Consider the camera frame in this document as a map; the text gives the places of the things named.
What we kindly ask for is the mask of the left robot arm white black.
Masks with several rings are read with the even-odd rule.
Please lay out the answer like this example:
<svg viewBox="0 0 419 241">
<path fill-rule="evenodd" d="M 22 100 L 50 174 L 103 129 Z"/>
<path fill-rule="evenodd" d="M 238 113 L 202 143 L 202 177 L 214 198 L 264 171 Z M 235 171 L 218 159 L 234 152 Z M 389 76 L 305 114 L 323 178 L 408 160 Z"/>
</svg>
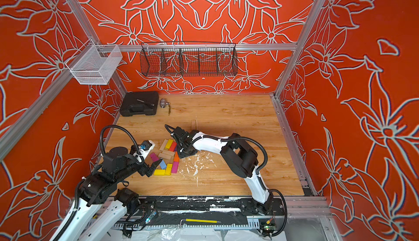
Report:
<svg viewBox="0 0 419 241">
<path fill-rule="evenodd" d="M 127 129 L 118 125 L 104 127 L 100 136 L 110 128 L 126 133 L 132 140 L 131 148 L 106 151 L 100 142 L 103 161 L 77 184 L 73 204 L 51 240 L 100 241 L 115 224 L 122 224 L 125 229 L 147 218 L 149 207 L 127 188 L 126 180 L 134 173 L 147 177 L 154 174 L 161 160 L 148 165 L 145 159 L 155 143 L 145 140 L 138 144 Z"/>
</svg>

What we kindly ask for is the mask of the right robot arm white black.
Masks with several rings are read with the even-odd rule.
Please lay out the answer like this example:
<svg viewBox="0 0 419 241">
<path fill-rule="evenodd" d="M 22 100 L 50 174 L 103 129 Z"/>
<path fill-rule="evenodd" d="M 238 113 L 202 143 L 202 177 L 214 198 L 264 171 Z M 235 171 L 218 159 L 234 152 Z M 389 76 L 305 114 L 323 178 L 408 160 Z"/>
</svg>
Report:
<svg viewBox="0 0 419 241">
<path fill-rule="evenodd" d="M 283 194 L 277 189 L 269 189 L 262 178 L 260 171 L 267 165 L 268 155 L 265 148 L 256 140 L 237 133 L 229 137 L 217 137 L 198 130 L 187 132 L 179 126 L 172 127 L 168 124 L 165 128 L 177 143 L 177 152 L 181 159 L 191 157 L 199 151 L 219 154 L 232 173 L 244 179 L 257 212 L 273 214 L 273 194 L 277 193 L 283 213 L 288 215 Z"/>
</svg>

